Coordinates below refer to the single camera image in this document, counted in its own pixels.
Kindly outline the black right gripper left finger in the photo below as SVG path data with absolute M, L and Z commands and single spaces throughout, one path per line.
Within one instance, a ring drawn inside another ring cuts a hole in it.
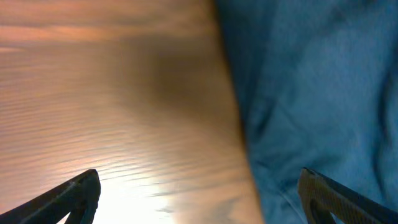
M 36 198 L 1 214 L 4 224 L 92 224 L 101 194 L 99 175 L 89 169 Z

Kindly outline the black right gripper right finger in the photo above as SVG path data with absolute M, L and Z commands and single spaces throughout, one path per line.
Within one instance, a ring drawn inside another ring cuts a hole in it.
M 340 183 L 303 168 L 298 194 L 309 223 L 395 224 L 397 212 L 358 194 Z

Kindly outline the dark blue denim shorts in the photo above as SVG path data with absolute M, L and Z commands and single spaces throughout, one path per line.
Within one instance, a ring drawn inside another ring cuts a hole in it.
M 397 210 L 397 2 L 217 0 L 267 223 L 305 223 L 305 167 Z

